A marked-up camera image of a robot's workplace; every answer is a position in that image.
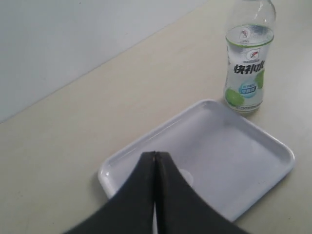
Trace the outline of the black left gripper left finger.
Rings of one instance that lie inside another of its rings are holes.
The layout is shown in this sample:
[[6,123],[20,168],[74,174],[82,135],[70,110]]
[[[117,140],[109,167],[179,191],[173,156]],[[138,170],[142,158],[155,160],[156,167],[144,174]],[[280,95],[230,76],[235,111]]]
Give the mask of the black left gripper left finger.
[[67,234],[152,234],[155,152],[142,153],[122,187]]

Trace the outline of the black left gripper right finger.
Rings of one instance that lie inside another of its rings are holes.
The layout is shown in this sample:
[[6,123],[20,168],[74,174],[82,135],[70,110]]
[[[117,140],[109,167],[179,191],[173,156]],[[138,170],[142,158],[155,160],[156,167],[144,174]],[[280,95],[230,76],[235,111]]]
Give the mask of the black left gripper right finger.
[[159,234],[245,234],[209,206],[187,183],[170,154],[155,153],[155,205]]

